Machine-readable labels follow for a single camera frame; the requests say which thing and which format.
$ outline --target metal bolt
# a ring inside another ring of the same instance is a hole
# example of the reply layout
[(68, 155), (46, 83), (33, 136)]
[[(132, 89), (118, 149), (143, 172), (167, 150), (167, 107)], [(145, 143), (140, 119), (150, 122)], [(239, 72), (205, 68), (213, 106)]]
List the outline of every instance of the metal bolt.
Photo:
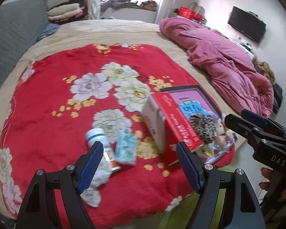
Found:
[(39, 169), (38, 171), (36, 171), (36, 174), (37, 174), (38, 176), (41, 176), (41, 175), (43, 174), (43, 170), (42, 170), (42, 169)]
[(67, 166), (67, 170), (73, 170), (74, 168), (75, 168), (75, 165), (73, 165), (73, 164), (69, 164)]
[(211, 164), (206, 164), (204, 167), (206, 169), (208, 169), (208, 170), (212, 170), (213, 169), (213, 165), (211, 165)]
[(237, 169), (236, 172), (239, 175), (243, 175), (245, 173), (242, 169)]

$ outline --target white bottle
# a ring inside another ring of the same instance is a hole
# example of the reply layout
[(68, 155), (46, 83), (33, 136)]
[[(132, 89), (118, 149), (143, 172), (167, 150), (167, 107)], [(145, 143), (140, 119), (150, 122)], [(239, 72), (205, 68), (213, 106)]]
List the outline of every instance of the white bottle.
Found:
[(89, 148), (91, 148), (96, 141), (101, 142), (104, 147), (104, 158), (111, 165), (112, 171), (121, 169), (121, 166), (116, 162), (114, 151), (111, 148), (102, 128), (94, 128), (86, 132), (86, 140)]

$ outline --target cardboard box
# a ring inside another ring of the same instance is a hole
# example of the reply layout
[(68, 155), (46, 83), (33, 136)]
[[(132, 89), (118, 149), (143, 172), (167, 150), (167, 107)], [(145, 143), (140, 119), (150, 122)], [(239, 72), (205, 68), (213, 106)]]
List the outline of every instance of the cardboard box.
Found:
[(142, 116), (167, 165), (177, 160), (177, 143), (184, 141), (191, 152), (202, 145), (196, 131), (168, 92), (151, 94)]

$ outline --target wall-mounted television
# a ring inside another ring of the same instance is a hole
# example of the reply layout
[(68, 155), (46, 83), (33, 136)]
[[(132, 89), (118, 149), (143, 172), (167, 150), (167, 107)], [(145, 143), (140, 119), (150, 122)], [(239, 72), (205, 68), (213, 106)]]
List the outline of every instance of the wall-mounted television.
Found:
[(228, 24), (256, 43), (260, 43), (266, 31), (266, 24), (263, 21), (235, 6)]

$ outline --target gray headboard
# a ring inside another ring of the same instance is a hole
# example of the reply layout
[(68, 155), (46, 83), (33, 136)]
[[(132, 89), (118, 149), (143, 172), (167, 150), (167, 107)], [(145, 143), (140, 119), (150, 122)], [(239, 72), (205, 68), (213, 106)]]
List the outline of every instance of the gray headboard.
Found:
[(18, 0), (0, 7), (0, 87), (47, 24), (46, 0)]

